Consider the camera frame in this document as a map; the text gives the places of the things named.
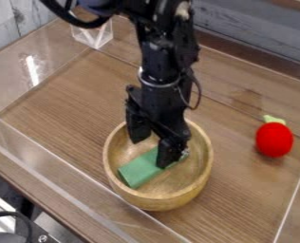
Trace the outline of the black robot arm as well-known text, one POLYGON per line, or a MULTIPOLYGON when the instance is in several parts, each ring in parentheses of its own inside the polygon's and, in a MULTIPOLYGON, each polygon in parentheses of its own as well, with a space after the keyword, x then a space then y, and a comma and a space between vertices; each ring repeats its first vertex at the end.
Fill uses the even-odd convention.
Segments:
POLYGON ((160 137, 157 166, 168 167, 188 151, 190 130, 185 111, 196 109, 192 89, 200 85, 192 66, 200 46, 194 35, 192 0, 78 0, 96 19, 85 21, 58 0, 39 0, 60 18, 78 28, 98 28, 117 14, 136 26, 141 65, 140 85, 126 87, 126 124, 130 140, 160 137))

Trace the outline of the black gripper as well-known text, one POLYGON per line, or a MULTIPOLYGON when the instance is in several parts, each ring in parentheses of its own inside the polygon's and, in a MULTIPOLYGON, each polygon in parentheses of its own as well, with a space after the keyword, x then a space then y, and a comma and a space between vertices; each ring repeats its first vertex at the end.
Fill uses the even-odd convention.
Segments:
POLYGON ((156 88, 145 84, 126 86, 129 95, 126 122, 130 140, 137 144, 146 140, 152 133, 160 136, 157 166, 162 169, 189 155, 186 141, 190 139, 190 131, 185 110, 190 89, 192 83, 186 80, 166 88, 156 88))

